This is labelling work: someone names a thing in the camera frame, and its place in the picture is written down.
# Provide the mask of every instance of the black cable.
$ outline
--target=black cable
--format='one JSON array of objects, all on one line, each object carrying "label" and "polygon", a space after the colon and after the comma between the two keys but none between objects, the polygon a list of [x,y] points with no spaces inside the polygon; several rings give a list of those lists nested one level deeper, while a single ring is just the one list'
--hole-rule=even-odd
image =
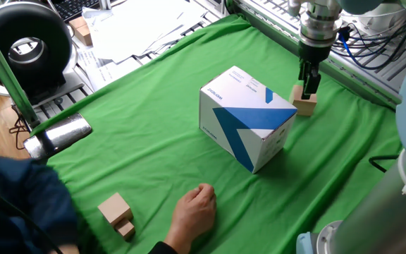
[{"label": "black cable", "polygon": [[8,132],[9,132],[10,134],[15,134],[15,146],[17,147],[18,150],[23,150],[23,149],[25,149],[24,146],[23,146],[23,147],[18,147],[18,135],[19,135],[20,133],[22,133],[22,132],[29,132],[29,131],[26,129],[25,126],[23,126],[23,125],[21,124],[21,122],[22,122],[22,120],[23,120],[23,117],[22,117],[20,114],[18,114],[18,112],[16,112],[16,113],[17,113],[17,115],[18,115],[18,119],[17,119],[17,121],[15,122],[14,127],[10,128],[10,129],[8,130]]},{"label": "black cable", "polygon": [[359,29],[357,28],[357,26],[354,23],[348,23],[347,26],[349,26],[349,25],[353,25],[354,29],[356,29],[356,31],[359,35],[359,38],[361,39],[361,42],[363,42],[363,45],[366,47],[366,49],[368,49],[369,51],[372,51],[372,50],[370,50],[369,46],[366,45],[366,42],[364,42],[363,35],[361,35],[361,33],[359,32]]},{"label": "black cable", "polygon": [[362,65],[358,60],[356,60],[356,58],[352,55],[352,52],[350,52],[349,46],[347,45],[344,37],[341,35],[340,36],[340,40],[343,42],[345,49],[347,50],[350,58],[361,68],[367,69],[367,70],[379,70],[385,66],[387,66],[390,62],[393,61],[395,55],[400,51],[400,48],[402,48],[403,44],[406,41],[406,34],[404,35],[404,37],[402,38],[402,40],[400,41],[399,45],[397,46],[397,48],[395,49],[395,51],[391,54],[390,58],[388,58],[384,63],[382,63],[379,66],[374,66],[374,67],[368,67],[365,65]]},{"label": "black cable", "polygon": [[56,244],[54,244],[53,240],[48,236],[48,234],[45,231],[43,231],[37,224],[35,224],[35,222],[33,222],[24,212],[19,210],[14,205],[10,204],[1,196],[0,196],[0,206],[4,207],[7,212],[11,212],[11,214],[21,217],[27,223],[27,225],[31,226],[37,232],[39,232],[40,236],[45,241],[47,241],[48,244],[51,245],[51,247],[53,248],[54,251],[57,252],[57,254],[63,254],[62,251],[59,249],[59,247]]},{"label": "black cable", "polygon": [[[388,40],[388,39],[392,39],[393,37],[397,37],[398,35],[401,35],[402,33],[404,33],[404,29],[406,28],[406,23],[403,23],[402,26],[397,29],[392,35],[389,36],[384,36],[384,37],[378,37],[378,38],[364,38],[364,41],[377,41],[377,40]],[[361,38],[358,37],[351,37],[354,40],[360,40]]]},{"label": "black cable", "polygon": [[387,159],[397,159],[399,155],[382,155],[382,156],[374,156],[369,158],[369,163],[372,164],[372,166],[376,167],[378,170],[382,171],[383,173],[386,173],[386,169],[384,169],[382,166],[380,166],[378,163],[376,163],[376,160],[387,160]]},{"label": "black cable", "polygon": [[[385,42],[368,43],[367,46],[368,47],[377,47],[377,46],[382,45],[383,43],[385,43]],[[364,49],[365,48],[365,46],[363,46],[363,45],[356,45],[356,44],[353,44],[353,43],[350,43],[350,44],[347,44],[347,45],[349,45],[349,48],[351,48],[351,49]],[[333,47],[344,48],[344,45],[336,42],[336,43],[333,44]]]},{"label": "black cable", "polygon": [[[380,45],[380,44],[382,44],[382,46],[380,47],[380,48],[378,48],[376,51],[372,51],[371,50],[371,53],[368,53],[368,54],[363,54],[363,55],[356,55],[356,56],[354,56],[355,58],[360,58],[360,57],[366,57],[366,56],[372,56],[372,55],[374,55],[374,54],[379,54],[379,53],[382,53],[383,52],[383,50],[385,49],[385,47],[386,47],[386,45],[388,45],[394,38],[396,38],[398,35],[400,35],[402,32],[406,32],[406,28],[405,29],[403,29],[403,27],[401,27],[401,28],[399,28],[399,30],[397,30],[396,32],[394,32],[386,41],[383,41],[383,42],[380,42],[380,43],[378,43],[377,44],[377,46],[378,45]],[[352,45],[348,45],[349,46],[349,48],[354,48],[354,49],[362,49],[362,48],[364,48],[364,47],[352,47]],[[349,54],[342,54],[342,53],[339,53],[339,52],[335,52],[337,55],[340,55],[340,56],[344,56],[344,57],[350,57],[350,55]]]}]

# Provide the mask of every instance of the wooden block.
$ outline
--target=wooden block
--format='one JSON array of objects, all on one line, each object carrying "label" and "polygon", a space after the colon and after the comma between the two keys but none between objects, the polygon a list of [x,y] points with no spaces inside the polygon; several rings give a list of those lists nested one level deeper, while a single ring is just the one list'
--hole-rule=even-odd
[{"label": "wooden block", "polygon": [[290,93],[289,102],[297,108],[297,115],[311,116],[317,104],[317,96],[311,95],[309,99],[302,99],[303,87],[294,85]]},{"label": "wooden block", "polygon": [[122,219],[133,219],[133,212],[131,212],[130,206],[118,193],[115,193],[108,200],[100,204],[98,209],[112,227]]},{"label": "wooden block", "polygon": [[87,25],[84,25],[75,31],[75,36],[80,40],[85,46],[92,46],[92,37],[90,37],[90,30]]},{"label": "wooden block", "polygon": [[87,23],[85,22],[85,19],[82,16],[79,18],[75,18],[74,20],[70,21],[68,24],[74,30],[77,30],[78,28],[81,28],[81,27],[87,25]]},{"label": "wooden block", "polygon": [[127,219],[123,219],[121,222],[117,223],[115,230],[125,240],[128,240],[135,233],[134,225]]}]

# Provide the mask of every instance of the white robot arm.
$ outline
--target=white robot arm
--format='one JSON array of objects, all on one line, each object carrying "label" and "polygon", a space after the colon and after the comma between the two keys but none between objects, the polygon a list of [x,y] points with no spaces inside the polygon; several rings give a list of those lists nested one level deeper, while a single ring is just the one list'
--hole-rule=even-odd
[{"label": "white robot arm", "polygon": [[[308,3],[301,18],[299,46],[304,99],[319,85],[318,66],[336,39],[339,12],[362,14],[383,0],[289,0],[291,12],[298,15],[303,2]],[[395,2],[406,8],[406,0]],[[400,95],[396,121],[405,150],[396,165],[346,220],[327,225],[319,234],[300,234],[297,254],[406,254],[406,77]]]},{"label": "white robot arm", "polygon": [[342,10],[351,14],[363,14],[382,3],[400,3],[406,8],[406,0],[289,0],[289,13],[298,16],[300,7],[307,3],[307,11],[300,17],[300,74],[303,80],[302,99],[316,93],[321,80],[319,63],[328,58],[336,41],[342,21]]}]

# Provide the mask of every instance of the paper sheet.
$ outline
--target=paper sheet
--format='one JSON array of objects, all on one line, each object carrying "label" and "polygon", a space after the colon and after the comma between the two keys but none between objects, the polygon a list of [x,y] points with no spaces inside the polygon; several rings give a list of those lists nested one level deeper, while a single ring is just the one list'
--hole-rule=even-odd
[{"label": "paper sheet", "polygon": [[128,0],[110,11],[84,8],[82,16],[96,56],[120,63],[179,40],[183,29],[197,24],[204,13],[183,0]]},{"label": "paper sheet", "polygon": [[98,59],[93,49],[78,51],[78,63],[87,73],[94,91],[100,90],[141,66],[133,57],[119,64],[112,60]]}]

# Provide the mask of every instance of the green cloth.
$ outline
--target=green cloth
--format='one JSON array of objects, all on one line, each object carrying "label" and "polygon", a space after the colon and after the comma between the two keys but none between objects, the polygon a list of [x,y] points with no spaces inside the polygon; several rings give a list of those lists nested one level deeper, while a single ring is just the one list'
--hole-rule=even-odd
[{"label": "green cloth", "polygon": [[[87,245],[148,253],[165,238],[178,199],[210,183],[216,223],[195,253],[294,253],[298,234],[345,218],[383,176],[370,156],[401,150],[391,110],[323,75],[314,115],[298,116],[283,151],[252,175],[198,124],[199,89],[234,65],[286,99],[299,71],[296,56],[229,16],[40,126],[78,111],[93,127],[49,160],[87,223]],[[117,192],[134,214],[131,242],[97,208]]]}]

